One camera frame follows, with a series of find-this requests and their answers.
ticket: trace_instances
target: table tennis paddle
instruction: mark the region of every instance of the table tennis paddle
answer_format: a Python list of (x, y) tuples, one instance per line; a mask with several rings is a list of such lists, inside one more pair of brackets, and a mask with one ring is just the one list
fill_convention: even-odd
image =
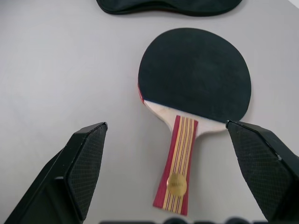
[(158, 36), (139, 68), (142, 102), (172, 131), (171, 146), (154, 206), (187, 215), (194, 141), (240, 120), (251, 96), (240, 52), (210, 32), (179, 28)]

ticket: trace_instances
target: white table surface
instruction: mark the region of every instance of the white table surface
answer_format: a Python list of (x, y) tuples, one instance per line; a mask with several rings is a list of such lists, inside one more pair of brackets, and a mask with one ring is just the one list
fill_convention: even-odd
[[(176, 216), (152, 207), (171, 133), (139, 99), (141, 57), (162, 32), (201, 28), (231, 42), (250, 70), (243, 121), (298, 148), (299, 10), (286, 0), (244, 0), (215, 17), (167, 12), (115, 16), (95, 0), (0, 1), (0, 223), (45, 163), (78, 129), (106, 121), (100, 177), (85, 224)], [(197, 139), (189, 214), (263, 220), (228, 132)]]

